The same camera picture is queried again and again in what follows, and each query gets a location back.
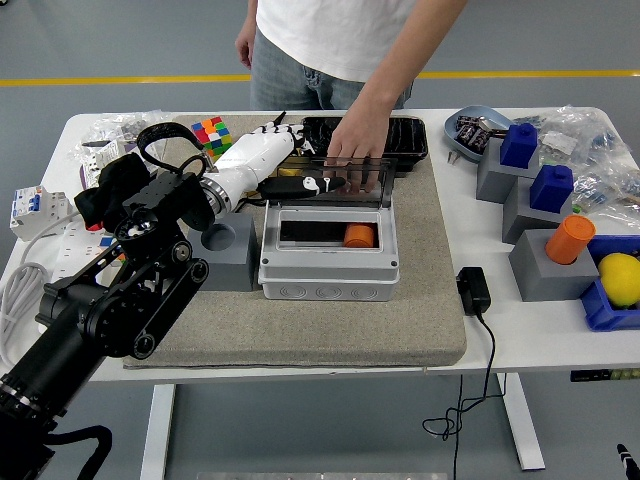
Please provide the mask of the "person's left hand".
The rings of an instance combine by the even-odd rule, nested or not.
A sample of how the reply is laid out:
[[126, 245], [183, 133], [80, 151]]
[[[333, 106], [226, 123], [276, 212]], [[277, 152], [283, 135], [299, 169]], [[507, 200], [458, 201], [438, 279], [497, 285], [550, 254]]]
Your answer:
[[348, 159], [381, 159], [386, 145], [392, 110], [355, 102], [332, 133], [326, 166], [337, 166]]

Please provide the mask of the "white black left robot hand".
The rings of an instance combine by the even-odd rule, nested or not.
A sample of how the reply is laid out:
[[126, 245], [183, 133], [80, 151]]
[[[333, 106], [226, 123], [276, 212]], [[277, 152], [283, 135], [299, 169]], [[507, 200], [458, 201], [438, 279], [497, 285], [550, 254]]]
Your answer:
[[241, 136], [215, 162], [214, 170], [200, 180], [213, 211], [216, 214], [232, 211], [241, 197], [252, 191], [266, 200], [291, 200], [311, 198], [346, 185], [342, 177], [274, 177], [277, 167], [298, 147], [311, 148], [300, 124], [269, 122]]

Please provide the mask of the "person's right hand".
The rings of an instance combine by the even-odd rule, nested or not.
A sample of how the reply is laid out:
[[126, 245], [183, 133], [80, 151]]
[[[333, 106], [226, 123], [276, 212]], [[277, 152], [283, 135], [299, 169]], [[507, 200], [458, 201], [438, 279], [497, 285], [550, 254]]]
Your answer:
[[254, 29], [241, 30], [235, 40], [235, 48], [240, 63], [248, 70], [252, 68], [256, 32]]

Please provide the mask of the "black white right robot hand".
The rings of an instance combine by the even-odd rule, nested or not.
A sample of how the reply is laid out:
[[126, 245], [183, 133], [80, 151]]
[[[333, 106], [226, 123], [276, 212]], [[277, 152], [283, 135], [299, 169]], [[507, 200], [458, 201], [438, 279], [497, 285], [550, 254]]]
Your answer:
[[622, 462], [625, 476], [628, 480], [640, 480], [640, 468], [638, 463], [634, 460], [631, 453], [628, 451], [625, 445], [619, 443], [617, 446], [617, 452]]

